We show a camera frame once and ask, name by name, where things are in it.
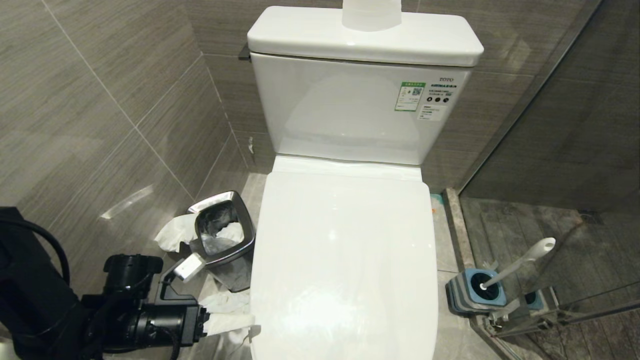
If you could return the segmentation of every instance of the black cable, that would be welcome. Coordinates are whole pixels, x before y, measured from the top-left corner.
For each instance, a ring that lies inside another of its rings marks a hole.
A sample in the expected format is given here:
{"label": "black cable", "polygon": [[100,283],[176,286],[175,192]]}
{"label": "black cable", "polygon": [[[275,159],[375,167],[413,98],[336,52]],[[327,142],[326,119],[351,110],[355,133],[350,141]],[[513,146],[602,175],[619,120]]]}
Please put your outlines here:
{"label": "black cable", "polygon": [[166,327],[151,325],[151,327],[159,332],[162,332],[166,335],[169,335],[171,338],[171,343],[173,344],[173,350],[171,351],[171,357],[169,360],[177,360],[178,355],[180,355],[180,342],[178,341],[178,336]]}
{"label": "black cable", "polygon": [[43,227],[36,225],[27,220],[14,220],[9,218],[0,218],[0,222],[21,227],[23,229],[29,229],[34,233],[42,236],[42,238],[44,238],[44,240],[46,240],[49,243],[49,245],[51,245],[53,250],[56,252],[56,255],[58,255],[58,260],[60,261],[60,267],[62,267],[62,279],[64,279],[67,285],[71,283],[71,274],[69,271],[69,262],[67,260],[67,255],[65,254],[65,251],[62,249],[60,242],[58,242],[58,240],[49,231],[46,231]]}

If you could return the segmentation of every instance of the toilet tank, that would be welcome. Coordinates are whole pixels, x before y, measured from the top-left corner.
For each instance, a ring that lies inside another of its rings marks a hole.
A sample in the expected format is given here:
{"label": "toilet tank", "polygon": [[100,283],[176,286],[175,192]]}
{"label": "toilet tank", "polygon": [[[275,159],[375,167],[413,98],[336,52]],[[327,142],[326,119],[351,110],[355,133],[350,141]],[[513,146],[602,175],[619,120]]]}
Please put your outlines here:
{"label": "toilet tank", "polygon": [[248,33],[279,154],[420,165],[483,47],[463,17],[402,13],[383,31],[342,10],[272,6]]}

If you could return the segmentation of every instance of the gray tile wall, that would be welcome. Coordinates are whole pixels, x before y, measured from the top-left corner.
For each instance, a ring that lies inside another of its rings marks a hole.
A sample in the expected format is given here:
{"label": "gray tile wall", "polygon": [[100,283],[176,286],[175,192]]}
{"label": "gray tile wall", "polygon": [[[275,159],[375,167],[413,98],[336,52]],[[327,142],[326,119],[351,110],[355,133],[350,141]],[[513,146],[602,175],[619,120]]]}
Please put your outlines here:
{"label": "gray tile wall", "polygon": [[155,235],[197,199],[242,190],[248,167],[181,2],[0,10],[0,205],[60,239],[77,294],[102,291],[112,254],[164,256]]}
{"label": "gray tile wall", "polygon": [[[587,0],[403,0],[403,11],[467,18],[485,53],[463,98],[422,167],[433,192],[460,187],[465,174],[539,74]],[[271,5],[340,8],[341,0],[187,0],[187,12],[240,143],[249,137],[264,152],[245,159],[269,172],[274,154],[250,63],[238,61],[246,32]]]}
{"label": "gray tile wall", "polygon": [[637,197],[638,14],[603,3],[466,196],[599,211]]}

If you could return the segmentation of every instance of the toilet bowl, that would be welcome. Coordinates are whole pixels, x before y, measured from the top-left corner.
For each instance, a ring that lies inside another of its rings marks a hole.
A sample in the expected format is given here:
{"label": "toilet bowl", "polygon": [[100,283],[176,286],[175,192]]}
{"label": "toilet bowl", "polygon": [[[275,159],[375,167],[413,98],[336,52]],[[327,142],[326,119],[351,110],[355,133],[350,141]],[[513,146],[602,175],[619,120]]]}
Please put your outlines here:
{"label": "toilet bowl", "polygon": [[257,228],[254,360],[431,359],[438,326],[420,165],[483,47],[462,17],[363,32],[267,8],[248,33],[274,150]]}

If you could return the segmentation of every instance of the toilet brush handle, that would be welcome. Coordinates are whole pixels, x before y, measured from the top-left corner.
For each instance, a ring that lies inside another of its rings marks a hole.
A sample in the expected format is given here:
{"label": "toilet brush handle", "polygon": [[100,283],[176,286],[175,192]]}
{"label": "toilet brush handle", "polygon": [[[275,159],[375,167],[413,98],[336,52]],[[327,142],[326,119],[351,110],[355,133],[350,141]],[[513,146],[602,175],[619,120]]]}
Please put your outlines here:
{"label": "toilet brush handle", "polygon": [[491,280],[485,282],[484,284],[480,284],[480,288],[486,290],[489,286],[504,279],[512,272],[518,270],[522,266],[522,264],[528,261],[536,261],[537,259],[542,258],[544,255],[548,254],[554,248],[554,246],[556,246],[556,239],[554,238],[544,238],[538,241],[522,257],[520,257],[520,259],[517,259],[511,265],[507,266],[506,269],[501,271],[495,277],[492,277]]}

